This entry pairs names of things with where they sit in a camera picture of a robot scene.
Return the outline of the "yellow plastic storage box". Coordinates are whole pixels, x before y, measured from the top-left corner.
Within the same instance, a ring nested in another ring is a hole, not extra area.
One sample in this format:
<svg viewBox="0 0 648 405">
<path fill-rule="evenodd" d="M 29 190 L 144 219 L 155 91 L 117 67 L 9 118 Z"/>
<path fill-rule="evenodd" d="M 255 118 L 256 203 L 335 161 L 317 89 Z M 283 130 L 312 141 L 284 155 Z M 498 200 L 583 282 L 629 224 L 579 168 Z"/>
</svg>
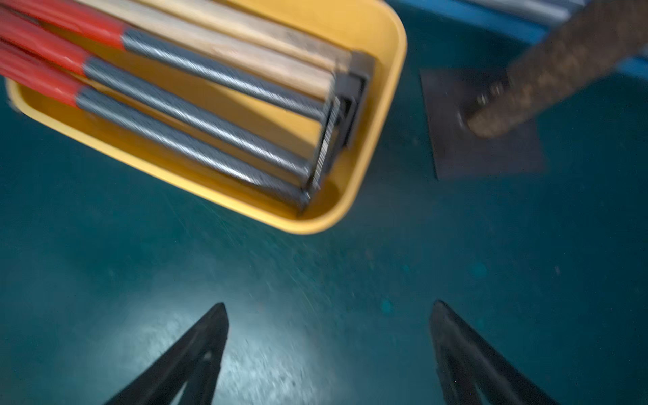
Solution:
<svg viewBox="0 0 648 405">
<path fill-rule="evenodd" d="M 337 157 L 322 190 L 303 214 L 252 187 L 13 80 L 5 81 L 5 96 L 34 121 L 214 204 L 291 234 L 325 231 L 347 214 L 371 163 L 407 53 L 403 23 L 383 1 L 237 1 L 235 7 L 341 47 L 366 52 L 376 59 L 358 131 L 349 148 Z M 108 62 L 296 153 L 308 155 L 317 143 L 318 126 L 311 120 L 74 33 L 68 33 L 67 38 Z"/>
</svg>

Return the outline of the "rear aluminium frame bar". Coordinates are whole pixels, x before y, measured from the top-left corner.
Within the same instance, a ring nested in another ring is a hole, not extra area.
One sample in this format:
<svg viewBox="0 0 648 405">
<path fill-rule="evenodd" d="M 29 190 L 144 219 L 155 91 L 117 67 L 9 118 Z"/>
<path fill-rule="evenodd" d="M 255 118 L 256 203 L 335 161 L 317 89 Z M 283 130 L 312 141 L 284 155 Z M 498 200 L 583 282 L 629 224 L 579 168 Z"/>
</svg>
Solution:
<svg viewBox="0 0 648 405">
<path fill-rule="evenodd" d="M 586 0 L 469 0 L 469 3 L 507 13 L 539 25 L 561 25 L 584 8 Z"/>
</svg>

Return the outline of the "wooden handle hoe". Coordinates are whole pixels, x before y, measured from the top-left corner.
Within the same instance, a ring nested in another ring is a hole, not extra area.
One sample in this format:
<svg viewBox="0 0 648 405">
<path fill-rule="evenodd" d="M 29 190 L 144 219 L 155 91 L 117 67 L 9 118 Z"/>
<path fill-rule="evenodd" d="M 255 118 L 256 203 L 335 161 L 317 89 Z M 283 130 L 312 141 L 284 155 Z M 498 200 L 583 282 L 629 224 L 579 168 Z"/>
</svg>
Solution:
<svg viewBox="0 0 648 405">
<path fill-rule="evenodd" d="M 348 51 L 303 31 L 250 15 L 215 1 L 146 1 L 146 5 L 229 38 L 242 40 L 248 52 L 240 57 L 246 69 L 324 99 L 334 76 L 349 74 L 371 81 L 376 60 L 365 52 Z"/>
<path fill-rule="evenodd" d="M 145 2 L 89 1 L 86 4 L 91 8 L 105 14 L 107 13 L 140 29 L 147 30 L 150 33 L 189 47 L 194 51 L 202 52 L 209 57 L 214 57 L 221 62 L 229 62 L 238 68 L 269 79 L 267 76 L 246 69 L 243 66 L 240 57 L 245 56 L 248 52 L 248 45 L 245 42 L 229 38 L 219 32 L 187 22 L 179 17 L 165 13 L 158 8 L 148 6 Z M 340 94 L 344 87 L 351 87 L 354 83 L 355 79 L 353 76 L 349 74 L 337 74 L 334 76 L 334 81 L 327 96 L 332 92 Z"/>
</svg>

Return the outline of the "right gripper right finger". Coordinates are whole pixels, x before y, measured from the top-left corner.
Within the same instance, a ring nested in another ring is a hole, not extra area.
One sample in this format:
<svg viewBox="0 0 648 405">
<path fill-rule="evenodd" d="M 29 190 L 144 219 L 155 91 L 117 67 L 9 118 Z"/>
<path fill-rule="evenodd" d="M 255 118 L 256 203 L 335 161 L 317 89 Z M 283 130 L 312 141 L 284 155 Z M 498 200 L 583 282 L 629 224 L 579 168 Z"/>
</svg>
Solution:
<svg viewBox="0 0 648 405">
<path fill-rule="evenodd" d="M 555 404 L 447 303 L 437 300 L 429 318 L 437 373 L 447 404 Z"/>
</svg>

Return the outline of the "red handle tool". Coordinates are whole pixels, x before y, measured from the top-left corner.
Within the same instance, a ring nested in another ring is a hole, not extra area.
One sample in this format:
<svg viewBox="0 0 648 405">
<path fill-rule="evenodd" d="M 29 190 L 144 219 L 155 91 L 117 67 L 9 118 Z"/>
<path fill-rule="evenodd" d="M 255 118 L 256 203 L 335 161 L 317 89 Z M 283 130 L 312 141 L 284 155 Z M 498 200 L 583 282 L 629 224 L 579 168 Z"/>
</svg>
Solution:
<svg viewBox="0 0 648 405">
<path fill-rule="evenodd" d="M 305 209 L 312 200 L 310 192 L 106 96 L 5 42 L 1 44 L 1 74 L 44 96 L 95 114 L 178 155 L 256 187 L 300 209 Z"/>
<path fill-rule="evenodd" d="M 184 73 L 220 84 L 228 89 L 305 116 L 321 125 L 319 150 L 329 146 L 339 120 L 339 103 L 323 104 L 282 86 L 223 65 L 208 57 L 139 30 L 121 20 L 84 5 L 68 1 L 3 1 L 1 37 L 3 39 L 2 74 L 24 86 L 42 92 L 63 103 L 98 114 L 113 109 L 111 121 L 128 118 L 128 128 L 138 133 L 159 131 L 159 143 L 173 150 L 194 150 L 196 141 L 175 129 L 158 123 L 128 106 L 103 96 L 92 87 L 71 78 L 79 74 L 87 79 L 109 84 L 125 95 L 163 113 L 191 124 L 264 160 L 276 161 L 289 170 L 300 167 L 299 159 L 276 148 L 265 139 L 247 133 L 227 121 L 163 91 L 149 82 L 112 66 L 72 42 L 32 23 L 42 20 L 100 42 L 109 47 L 135 53 L 162 62 Z"/>
<path fill-rule="evenodd" d="M 232 89 L 251 90 L 255 96 L 267 90 L 271 99 L 278 101 L 281 106 L 286 106 L 291 111 L 303 112 L 307 116 L 317 116 L 320 109 L 312 99 L 286 93 L 274 84 L 261 81 L 255 76 L 244 74 L 77 3 L 3 1 L 1 5 L 8 10 L 1 23 L 1 37 L 4 40 L 71 72 L 104 84 L 260 160 L 274 164 L 302 181 L 310 177 L 312 165 L 300 155 L 120 69 L 83 47 L 42 28 L 39 23 L 45 21 L 110 47 L 163 62 Z"/>
</svg>

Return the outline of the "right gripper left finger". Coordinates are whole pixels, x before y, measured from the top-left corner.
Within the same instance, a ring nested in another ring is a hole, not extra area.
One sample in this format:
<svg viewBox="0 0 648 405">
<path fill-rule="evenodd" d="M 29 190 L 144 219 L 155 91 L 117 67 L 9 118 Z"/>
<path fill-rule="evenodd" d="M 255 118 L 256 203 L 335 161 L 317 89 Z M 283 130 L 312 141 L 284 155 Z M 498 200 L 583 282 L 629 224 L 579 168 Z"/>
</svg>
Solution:
<svg viewBox="0 0 648 405">
<path fill-rule="evenodd" d="M 109 404 L 210 404 L 221 370 L 230 323 L 223 303 L 214 305 L 145 372 Z"/>
</svg>

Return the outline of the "pink blossom artificial tree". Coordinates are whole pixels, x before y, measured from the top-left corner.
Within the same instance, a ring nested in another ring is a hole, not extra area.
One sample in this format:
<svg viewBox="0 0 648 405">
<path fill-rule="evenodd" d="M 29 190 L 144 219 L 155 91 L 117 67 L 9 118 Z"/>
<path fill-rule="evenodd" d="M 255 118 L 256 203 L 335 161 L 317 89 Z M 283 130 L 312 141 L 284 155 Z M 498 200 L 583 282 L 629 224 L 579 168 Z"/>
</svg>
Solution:
<svg viewBox="0 0 648 405">
<path fill-rule="evenodd" d="M 645 1 L 590 1 L 505 70 L 424 70 L 420 78 L 440 180 L 539 173 L 535 118 L 636 55 Z"/>
</svg>

